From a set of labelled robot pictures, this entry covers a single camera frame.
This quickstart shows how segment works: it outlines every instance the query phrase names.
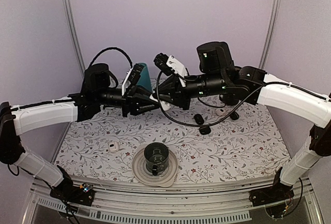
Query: floral pattern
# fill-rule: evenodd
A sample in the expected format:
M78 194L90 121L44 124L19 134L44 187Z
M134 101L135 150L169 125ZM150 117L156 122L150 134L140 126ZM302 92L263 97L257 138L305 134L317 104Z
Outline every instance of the floral pattern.
M204 100L221 105L217 96ZM231 109L214 109L192 100L189 111L174 108L168 113L190 123L200 113L210 123ZM163 142L179 162L176 184L237 181L274 174L290 156L269 111L264 106L244 103L237 113L238 120L225 120L203 136L198 128L172 123L160 110L124 118L121 109L105 109L91 120L71 124L56 164L76 176L137 183L131 163L139 146ZM120 144L118 152L110 152L111 141Z

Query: mug handle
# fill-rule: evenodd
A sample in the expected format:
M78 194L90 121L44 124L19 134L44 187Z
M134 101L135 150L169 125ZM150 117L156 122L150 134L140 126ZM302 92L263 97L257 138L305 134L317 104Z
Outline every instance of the mug handle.
M153 176L157 176L157 165L153 165L152 174L153 174Z

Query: mug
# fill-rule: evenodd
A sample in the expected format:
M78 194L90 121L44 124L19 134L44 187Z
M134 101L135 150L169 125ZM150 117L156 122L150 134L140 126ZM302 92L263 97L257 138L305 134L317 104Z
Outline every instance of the mug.
M149 144L144 151L146 168L153 176L163 172L169 165L169 150L166 145L154 142Z

